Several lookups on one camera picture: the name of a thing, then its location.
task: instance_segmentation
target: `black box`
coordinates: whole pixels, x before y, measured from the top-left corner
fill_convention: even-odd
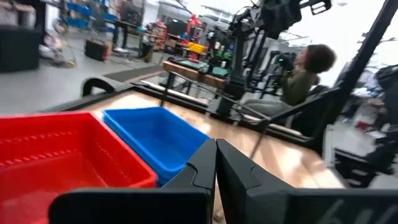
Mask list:
[[[103,40],[86,40],[85,55],[103,62],[108,58],[108,45]]]
[[[36,29],[0,25],[0,72],[38,69],[41,38]]]

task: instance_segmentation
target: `curly hair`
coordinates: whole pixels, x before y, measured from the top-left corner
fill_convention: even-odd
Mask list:
[[[304,69],[308,72],[328,71],[336,61],[335,51],[325,44],[308,45]]]

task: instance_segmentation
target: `wooden table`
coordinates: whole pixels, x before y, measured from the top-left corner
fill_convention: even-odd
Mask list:
[[[91,105],[83,110],[102,118],[103,110],[115,108],[143,108],[158,106],[160,100],[137,92],[127,92],[114,98]],[[258,133],[232,126],[186,108],[170,103],[165,107],[211,138],[225,139],[243,154],[249,156],[258,139]],[[276,177],[297,188],[343,188],[343,184],[326,167],[312,150],[264,136],[260,150],[253,161]],[[221,200],[216,190],[215,212],[221,213]]]
[[[202,80],[199,80],[200,75],[198,71],[184,67],[182,65],[177,65],[172,62],[164,61],[163,69],[166,72],[175,72],[191,80],[200,81],[204,84],[213,86],[215,88],[220,88],[220,89],[224,88],[224,80],[222,78],[217,78],[214,77],[213,75],[205,75]]]

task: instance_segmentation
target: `camera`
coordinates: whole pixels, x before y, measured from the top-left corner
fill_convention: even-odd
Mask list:
[[[277,63],[282,67],[283,71],[290,72],[294,69],[294,61],[296,60],[296,53],[286,52],[277,57]]]

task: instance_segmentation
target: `floor mat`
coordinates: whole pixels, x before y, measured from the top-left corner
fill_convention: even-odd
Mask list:
[[[116,72],[105,75],[106,78],[110,78],[119,82],[132,82],[134,80],[140,80],[150,78],[156,75],[160,75],[163,72],[163,68],[159,65],[154,65],[145,68],[137,68],[132,70],[126,70],[122,72]]]

